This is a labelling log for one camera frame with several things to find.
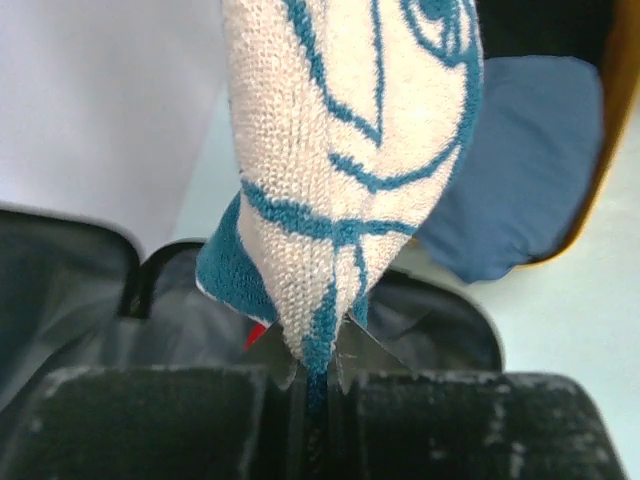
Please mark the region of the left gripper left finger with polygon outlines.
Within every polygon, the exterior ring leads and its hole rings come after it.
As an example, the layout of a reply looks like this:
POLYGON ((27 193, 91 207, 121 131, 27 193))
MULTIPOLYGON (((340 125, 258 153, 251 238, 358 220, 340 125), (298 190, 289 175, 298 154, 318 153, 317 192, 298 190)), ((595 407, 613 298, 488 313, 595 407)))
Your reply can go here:
POLYGON ((300 437, 299 365, 66 367, 26 404, 5 479, 281 479, 300 437))

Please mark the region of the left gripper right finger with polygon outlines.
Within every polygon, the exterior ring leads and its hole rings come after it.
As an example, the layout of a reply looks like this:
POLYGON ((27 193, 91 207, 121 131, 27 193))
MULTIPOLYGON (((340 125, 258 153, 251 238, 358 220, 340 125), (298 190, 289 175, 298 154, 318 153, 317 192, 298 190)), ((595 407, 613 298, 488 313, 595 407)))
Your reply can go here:
POLYGON ((347 320, 327 399, 332 479, 625 477, 598 408, 564 376, 412 371, 347 320))

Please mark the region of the red item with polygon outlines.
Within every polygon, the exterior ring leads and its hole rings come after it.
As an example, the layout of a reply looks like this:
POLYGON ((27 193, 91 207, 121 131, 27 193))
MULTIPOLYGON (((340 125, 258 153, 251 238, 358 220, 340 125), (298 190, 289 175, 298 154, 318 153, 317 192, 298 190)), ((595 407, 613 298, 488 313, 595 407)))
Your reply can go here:
POLYGON ((266 333, 268 329, 268 326, 265 326, 261 323, 256 323, 249 331, 244 350, 248 350, 262 335, 266 333))

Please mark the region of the space print kids suitcase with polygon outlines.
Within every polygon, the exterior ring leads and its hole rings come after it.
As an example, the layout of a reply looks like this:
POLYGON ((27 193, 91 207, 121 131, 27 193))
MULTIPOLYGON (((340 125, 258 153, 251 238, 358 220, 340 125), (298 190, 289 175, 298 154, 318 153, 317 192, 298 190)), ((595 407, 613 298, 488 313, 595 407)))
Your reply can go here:
MULTIPOLYGON (((72 365, 233 362, 252 321, 195 286, 196 241, 141 261, 119 232, 1 214, 1 402, 48 371, 72 365)), ((489 319, 465 298, 386 272, 369 295, 368 328, 414 369, 503 367, 489 319)))

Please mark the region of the blue cloth item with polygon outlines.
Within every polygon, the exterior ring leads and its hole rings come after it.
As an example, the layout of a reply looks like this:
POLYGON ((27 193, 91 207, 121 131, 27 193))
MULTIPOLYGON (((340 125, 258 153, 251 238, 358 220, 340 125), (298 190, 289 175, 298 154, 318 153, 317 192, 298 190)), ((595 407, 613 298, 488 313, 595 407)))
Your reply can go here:
POLYGON ((474 283, 555 253, 590 188, 603 136, 593 65, 487 60, 469 152, 418 231, 431 259, 474 283))

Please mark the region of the cream and teal knit sweater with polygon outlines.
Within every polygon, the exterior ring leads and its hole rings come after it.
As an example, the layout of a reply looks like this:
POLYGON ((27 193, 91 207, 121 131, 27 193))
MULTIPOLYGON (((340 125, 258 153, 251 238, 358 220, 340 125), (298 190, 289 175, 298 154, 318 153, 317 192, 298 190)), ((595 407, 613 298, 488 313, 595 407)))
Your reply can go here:
POLYGON ((312 412, 345 317, 465 156, 483 52, 471 1, 226 1, 240 189, 196 261, 199 289, 278 324, 312 412))

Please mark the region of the black garment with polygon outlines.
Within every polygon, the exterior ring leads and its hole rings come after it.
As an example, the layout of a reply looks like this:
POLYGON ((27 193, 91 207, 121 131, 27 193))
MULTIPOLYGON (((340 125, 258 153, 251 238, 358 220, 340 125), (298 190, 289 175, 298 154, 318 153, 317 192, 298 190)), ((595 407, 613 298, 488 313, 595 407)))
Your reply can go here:
POLYGON ((611 0, 479 0, 484 56, 567 56, 598 66, 614 6, 611 0))

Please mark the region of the yellow plastic basket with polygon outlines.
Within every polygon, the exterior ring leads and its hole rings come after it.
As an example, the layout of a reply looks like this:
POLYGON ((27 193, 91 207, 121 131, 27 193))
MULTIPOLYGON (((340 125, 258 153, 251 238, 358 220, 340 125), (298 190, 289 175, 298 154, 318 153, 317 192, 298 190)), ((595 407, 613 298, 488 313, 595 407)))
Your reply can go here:
POLYGON ((566 253, 584 229, 606 184, 607 176, 625 136, 639 95, 639 2, 614 3, 612 29, 607 37, 599 74, 603 88, 604 139, 594 170, 591 188, 583 206, 569 228, 563 243, 554 253, 529 265, 540 266, 566 253))

